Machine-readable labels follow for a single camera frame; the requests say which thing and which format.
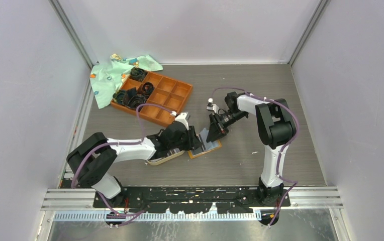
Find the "oval wooden card tray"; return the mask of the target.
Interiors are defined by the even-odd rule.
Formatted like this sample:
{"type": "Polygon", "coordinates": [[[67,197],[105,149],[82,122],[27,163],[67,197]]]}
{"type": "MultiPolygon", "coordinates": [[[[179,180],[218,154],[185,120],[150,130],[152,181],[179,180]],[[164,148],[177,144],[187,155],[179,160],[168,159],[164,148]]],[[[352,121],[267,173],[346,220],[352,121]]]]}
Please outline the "oval wooden card tray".
{"type": "Polygon", "coordinates": [[[161,158],[154,159],[154,160],[147,160],[146,163],[148,165],[157,166],[157,165],[163,164],[163,163],[165,163],[171,159],[174,159],[178,156],[181,156],[184,153],[185,153],[185,151],[181,151],[180,149],[176,148],[176,149],[170,150],[165,156],[163,156],[161,158]]]}

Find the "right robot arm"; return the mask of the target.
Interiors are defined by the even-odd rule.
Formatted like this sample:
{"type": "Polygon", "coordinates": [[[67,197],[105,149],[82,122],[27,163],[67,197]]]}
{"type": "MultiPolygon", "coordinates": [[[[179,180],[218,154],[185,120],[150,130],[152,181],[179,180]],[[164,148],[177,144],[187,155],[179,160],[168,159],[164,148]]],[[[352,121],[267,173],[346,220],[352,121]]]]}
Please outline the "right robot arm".
{"type": "Polygon", "coordinates": [[[288,108],[285,99],[273,100],[249,92],[233,91],[226,95],[225,103],[228,110],[220,114],[213,99],[208,99],[207,110],[211,114],[207,142],[223,138],[228,134],[229,126],[243,117],[254,115],[259,138],[265,147],[264,166],[256,193],[262,205],[271,206],[283,195],[284,179],[281,174],[284,156],[298,134],[298,119],[288,108]]]}

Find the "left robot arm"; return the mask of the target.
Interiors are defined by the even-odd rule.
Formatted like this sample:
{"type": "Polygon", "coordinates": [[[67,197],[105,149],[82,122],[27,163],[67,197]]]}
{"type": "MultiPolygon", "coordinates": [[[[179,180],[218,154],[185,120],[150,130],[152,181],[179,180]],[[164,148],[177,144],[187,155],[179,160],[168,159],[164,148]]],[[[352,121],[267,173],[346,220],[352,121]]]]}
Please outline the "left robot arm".
{"type": "Polygon", "coordinates": [[[124,204],[126,195],[120,182],[108,173],[114,163],[128,160],[152,161],[166,157],[176,149],[190,151],[201,145],[194,127],[186,127],[178,121],[143,139],[115,140],[98,132],[66,158],[74,173],[71,187],[93,188],[111,206],[120,207],[124,204]]]}

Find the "orange leather card holder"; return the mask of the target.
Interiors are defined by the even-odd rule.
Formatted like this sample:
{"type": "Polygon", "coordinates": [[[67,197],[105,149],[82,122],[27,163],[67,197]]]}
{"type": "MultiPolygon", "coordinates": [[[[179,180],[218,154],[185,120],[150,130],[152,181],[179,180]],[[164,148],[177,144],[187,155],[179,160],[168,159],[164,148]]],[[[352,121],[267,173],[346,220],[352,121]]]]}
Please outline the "orange leather card holder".
{"type": "Polygon", "coordinates": [[[209,131],[206,128],[203,128],[203,130],[199,134],[197,134],[197,137],[201,142],[201,146],[196,150],[188,151],[188,155],[191,159],[202,156],[206,153],[209,153],[222,147],[220,140],[214,142],[207,142],[206,139],[208,137],[208,134],[209,131]]]}

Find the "silver striped credit card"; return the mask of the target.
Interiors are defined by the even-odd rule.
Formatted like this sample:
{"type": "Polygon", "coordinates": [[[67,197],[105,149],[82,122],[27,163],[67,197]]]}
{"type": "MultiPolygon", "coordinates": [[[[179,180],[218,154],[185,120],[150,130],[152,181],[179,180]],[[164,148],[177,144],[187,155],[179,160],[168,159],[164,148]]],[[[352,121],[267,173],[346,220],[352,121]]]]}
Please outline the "silver striped credit card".
{"type": "Polygon", "coordinates": [[[213,142],[207,141],[208,134],[209,134],[209,131],[206,128],[203,128],[203,130],[198,134],[198,139],[201,142],[201,145],[198,148],[198,151],[205,152],[205,151],[210,151],[219,147],[218,141],[213,141],[213,142]]]}

